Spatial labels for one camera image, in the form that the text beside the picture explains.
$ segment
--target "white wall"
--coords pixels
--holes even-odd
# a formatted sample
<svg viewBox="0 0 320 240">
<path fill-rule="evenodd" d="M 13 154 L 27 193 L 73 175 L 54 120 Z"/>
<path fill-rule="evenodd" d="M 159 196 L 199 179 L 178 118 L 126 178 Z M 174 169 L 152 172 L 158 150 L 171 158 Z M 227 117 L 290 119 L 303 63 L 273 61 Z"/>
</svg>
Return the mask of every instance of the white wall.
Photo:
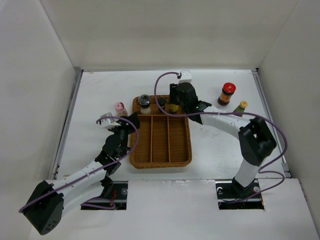
<svg viewBox="0 0 320 240">
<path fill-rule="evenodd" d="M 289 141 L 286 160 L 320 231 L 320 1 L 299 0 L 259 69 L 274 120 Z"/>
<path fill-rule="evenodd" d="M 297 0 L 41 0 L 81 68 L 259 67 Z"/>
<path fill-rule="evenodd" d="M 75 71 L 38 0 L 0 0 L 0 239 L 28 238 L 18 213 L 47 177 Z"/>
</svg>

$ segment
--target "cable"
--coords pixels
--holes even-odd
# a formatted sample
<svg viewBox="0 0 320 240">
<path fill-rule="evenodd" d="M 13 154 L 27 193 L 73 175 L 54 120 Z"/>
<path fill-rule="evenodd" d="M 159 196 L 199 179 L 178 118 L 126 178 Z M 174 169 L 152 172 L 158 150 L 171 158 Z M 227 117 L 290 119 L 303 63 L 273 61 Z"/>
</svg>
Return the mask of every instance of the cable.
<svg viewBox="0 0 320 240">
<path fill-rule="evenodd" d="M 235 204 L 235 203 L 240 203 L 240 202 L 244 202 L 262 192 L 265 192 L 267 190 L 270 190 L 270 189 L 273 189 L 277 186 L 279 186 L 280 184 L 282 184 L 284 181 L 285 181 L 285 176 L 280 173 L 280 172 L 277 172 L 277 171 L 260 171 L 262 169 L 264 169 L 265 167 L 269 166 L 270 164 L 274 163 L 275 161 L 277 161 L 278 159 L 280 159 L 283 155 L 285 155 L 287 149 L 288 149 L 288 140 L 285 136 L 285 133 L 280 129 L 280 127 L 278 125 L 276 125 L 274 122 L 272 122 L 271 120 L 269 120 L 268 118 L 264 117 L 264 116 L 261 116 L 261 115 L 258 115 L 258 114 L 255 114 L 255 113 L 251 113 L 251 112 L 240 112 L 240 113 L 237 113 L 237 112 L 195 112 L 195 113 L 189 113 L 189 114 L 170 114 L 168 112 L 166 112 L 165 110 L 162 109 L 162 107 L 160 106 L 159 102 L 158 102 L 158 97 L 157 97 L 157 86 L 158 86 L 158 83 L 159 83 L 159 80 L 166 76 L 166 75 L 169 75 L 169 74 L 175 74 L 175 75 L 179 75 L 178 72 L 176 71 L 169 71 L 169 72 L 165 72 L 163 73 L 162 75 L 160 75 L 157 80 L 155 81 L 155 84 L 154 84 L 154 99 L 155 99 L 155 103 L 156 105 L 158 106 L 158 108 L 160 109 L 160 111 L 162 111 L 164 114 L 166 114 L 167 116 L 170 116 L 170 117 L 174 117 L 174 118 L 185 118 L 185 117 L 191 117 L 191 116 L 196 116 L 196 115 L 202 115 L 202 114 L 209 114 L 209 115 L 238 115 L 238 114 L 242 114 L 242 115 L 249 115 L 249 116 L 254 116 L 254 117 L 258 117 L 258 118 L 261 118 L 263 119 L 264 121 L 268 122 L 269 124 L 271 124 L 282 136 L 283 138 L 283 141 L 284 141 L 284 149 L 283 151 L 280 153 L 279 156 L 277 156 L 275 159 L 271 160 L 270 162 L 266 163 L 265 165 L 261 166 L 260 169 L 259 169 L 259 173 L 260 174 L 266 174 L 266 173 L 274 173 L 274 174 L 279 174 L 282 176 L 282 180 L 273 185 L 273 186 L 270 186 L 266 189 L 263 189 L 259 192 L 256 192 L 254 194 L 252 194 L 251 196 L 249 197 L 246 197 L 244 199 L 239 199 L 239 200 L 234 200 L 234 201 L 228 201 L 229 204 Z"/>
<path fill-rule="evenodd" d="M 191 116 L 196 116 L 196 115 L 202 115 L 202 114 L 209 114 L 209 115 L 249 115 L 249 116 L 254 116 L 254 117 L 258 117 L 261 118 L 263 120 L 265 120 L 266 122 L 268 122 L 269 124 L 271 124 L 282 136 L 283 141 L 284 141 L 284 149 L 282 151 L 282 153 L 280 153 L 279 156 L 277 156 L 275 159 L 271 160 L 270 162 L 266 163 L 265 165 L 260 167 L 260 170 L 264 169 L 265 167 L 269 166 L 270 164 L 274 163 L 275 161 L 277 161 L 278 159 L 280 159 L 283 155 L 285 155 L 287 149 L 288 149 L 288 140 L 285 136 L 285 133 L 280 129 L 280 127 L 278 125 L 276 125 L 274 122 L 272 122 L 271 120 L 269 120 L 268 118 L 255 114 L 255 113 L 251 113 L 251 112 L 195 112 L 195 113 L 189 113 L 189 114 L 170 114 L 168 112 L 166 112 L 165 110 L 162 109 L 162 107 L 160 107 L 159 102 L 158 102 L 158 97 L 157 97 L 157 86 L 158 86 L 158 82 L 159 80 L 165 76 L 165 75 L 169 75 L 169 74 L 175 74 L 175 75 L 179 75 L 178 72 L 175 71 L 169 71 L 166 72 L 162 75 L 160 75 L 157 80 L 155 81 L 155 85 L 154 85 L 154 99 L 155 99 L 155 103 L 158 106 L 158 108 L 160 109 L 160 111 L 162 111 L 164 114 L 170 116 L 170 117 L 174 117 L 174 118 L 185 118 L 185 117 L 191 117 Z"/>
<path fill-rule="evenodd" d="M 136 148 L 137 145 L 138 145 L 138 141 L 139 141 L 139 132 L 138 132 L 138 129 L 136 128 L 136 126 L 135 126 L 131 121 L 129 121 L 128 119 L 125 119 L 125 118 L 123 118 L 123 117 L 117 117 L 117 116 L 104 116 L 104 117 L 99 118 L 95 123 L 98 124 L 98 123 L 100 123 L 101 120 L 104 120 L 104 119 L 118 119 L 118 120 L 122 120 L 122 121 L 125 121 L 126 123 L 130 124 L 130 125 L 133 127 L 133 129 L 134 129 L 134 131 L 135 131 L 135 133 L 136 133 L 136 141 L 135 141 L 134 146 L 130 149 L 130 151 L 129 151 L 126 155 L 124 155 L 123 157 L 121 157 L 120 159 L 118 159 L 118 160 L 116 160 L 116 161 L 113 161 L 113 162 L 111 162 L 111 163 L 108 163 L 108 164 L 106 164 L 106 165 L 103 165 L 103 166 L 101 166 L 101 167 L 98 167 L 97 169 L 92 170 L 92 171 L 89 172 L 88 174 L 83 175 L 83 176 L 77 178 L 76 180 L 73 180 L 73 181 L 67 183 L 66 185 L 63 185 L 63 186 L 61 186 L 61 187 L 58 187 L 58 188 L 56 188 L 56 189 L 54 189 L 54 190 L 52 190 L 52 191 L 49 191 L 49 192 L 43 194 L 43 195 L 40 196 L 40 197 L 32 200 L 31 202 L 27 203 L 27 204 L 24 205 L 22 208 L 20 208 L 20 209 L 19 209 L 19 213 L 22 213 L 23 210 L 25 210 L 26 208 L 28 208 L 28 207 L 30 207 L 31 205 L 35 204 L 36 202 L 44 199 L 45 197 L 50 196 L 51 194 L 53 194 L 53 193 L 55 193 L 55 192 L 58 192 L 58 191 L 60 191 L 60 190 L 62 190 L 62 189 L 65 189 L 65 188 L 71 186 L 72 184 L 75 184 L 75 183 L 81 181 L 82 179 L 85 179 L 85 178 L 87 178 L 89 175 L 94 174 L 94 173 L 96 173 L 97 171 L 99 171 L 99 170 L 101 170 L 101 169 L 104 169 L 104 168 L 106 168 L 106 167 L 109 167 L 109 166 L 111 166 L 111 165 L 113 165 L 113 164 L 117 164 L 117 163 L 120 162 L 122 159 L 124 159 L 124 158 L 126 158 L 127 156 L 129 156 L 129 155 L 135 150 L 135 148 Z"/>
<path fill-rule="evenodd" d="M 112 204 L 112 206 L 99 206 L 99 205 L 94 205 L 94 204 L 87 203 L 87 202 L 92 201 L 92 200 L 107 200 Z M 92 207 L 92 208 L 103 209 L 103 210 L 113 210 L 113 209 L 116 208 L 116 204 L 112 200 L 106 199 L 106 198 L 102 198 L 102 197 L 91 198 L 88 201 L 82 203 L 81 206 L 83 206 L 83 207 Z"/>
</svg>

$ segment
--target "white panel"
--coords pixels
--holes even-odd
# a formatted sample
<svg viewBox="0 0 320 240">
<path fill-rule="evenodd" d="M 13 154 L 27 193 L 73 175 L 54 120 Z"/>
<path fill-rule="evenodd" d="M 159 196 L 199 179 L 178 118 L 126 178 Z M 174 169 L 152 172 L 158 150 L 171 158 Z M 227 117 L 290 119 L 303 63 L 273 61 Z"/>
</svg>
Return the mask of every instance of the white panel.
<svg viewBox="0 0 320 240">
<path fill-rule="evenodd" d="M 74 66 L 259 67 L 297 0 L 41 0 Z"/>
<path fill-rule="evenodd" d="M 127 210 L 74 209 L 45 236 L 32 228 L 29 239 L 319 240 L 298 180 L 262 196 L 265 210 L 219 210 L 212 180 L 129 181 Z"/>
<path fill-rule="evenodd" d="M 0 239 L 28 238 L 18 209 L 48 175 L 74 77 L 40 2 L 0 0 Z"/>
<path fill-rule="evenodd" d="M 300 0 L 259 74 L 275 121 L 289 140 L 286 160 L 320 230 L 320 1 Z"/>
<path fill-rule="evenodd" d="M 212 103 L 222 111 L 232 112 L 242 100 L 248 102 L 246 112 L 266 116 L 255 80 L 250 70 L 191 69 L 192 85 L 198 98 Z M 65 141 L 58 178 L 84 168 L 102 150 L 110 132 L 101 129 L 96 120 L 111 112 L 115 103 L 123 102 L 131 113 L 132 102 L 142 94 L 153 95 L 158 76 L 166 71 L 84 72 L 72 119 Z M 175 75 L 165 76 L 158 84 L 158 94 L 169 94 L 169 84 L 177 83 Z M 236 85 L 230 104 L 220 106 L 217 99 L 226 82 Z M 136 169 L 124 159 L 112 175 L 114 181 L 126 180 L 199 180 L 231 179 L 240 168 L 243 157 L 238 139 L 212 126 L 189 120 L 192 162 L 186 167 Z M 267 161 L 280 154 L 276 148 Z M 281 160 L 267 167 L 283 173 Z M 279 178 L 279 175 L 260 174 L 259 178 Z"/>
</svg>

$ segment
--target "wooden tray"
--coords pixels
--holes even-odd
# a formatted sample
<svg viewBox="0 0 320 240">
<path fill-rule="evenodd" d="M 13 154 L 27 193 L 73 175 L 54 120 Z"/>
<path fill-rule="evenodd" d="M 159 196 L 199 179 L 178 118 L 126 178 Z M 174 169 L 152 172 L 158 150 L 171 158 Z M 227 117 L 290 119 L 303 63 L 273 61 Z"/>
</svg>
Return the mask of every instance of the wooden tray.
<svg viewBox="0 0 320 240">
<path fill-rule="evenodd" d="M 165 111 L 170 113 L 168 95 L 159 95 L 166 100 Z M 138 98 L 133 99 L 132 112 L 140 113 Z M 184 167 L 192 160 L 189 120 L 187 117 L 171 117 L 160 112 L 155 97 L 150 96 L 151 114 L 139 114 L 139 143 L 130 155 L 130 163 L 137 169 Z M 177 114 L 183 114 L 179 106 Z M 137 135 L 130 138 L 130 147 Z"/>
</svg>

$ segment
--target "red lid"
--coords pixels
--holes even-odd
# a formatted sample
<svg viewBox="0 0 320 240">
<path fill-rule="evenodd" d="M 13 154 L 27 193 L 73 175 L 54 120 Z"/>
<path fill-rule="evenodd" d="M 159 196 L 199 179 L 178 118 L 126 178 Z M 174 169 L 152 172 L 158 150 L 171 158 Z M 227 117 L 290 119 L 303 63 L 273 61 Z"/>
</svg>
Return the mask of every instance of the red lid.
<svg viewBox="0 0 320 240">
<path fill-rule="evenodd" d="M 236 91 L 236 85 L 231 82 L 227 82 L 223 85 L 223 90 L 228 94 L 233 94 Z"/>
</svg>

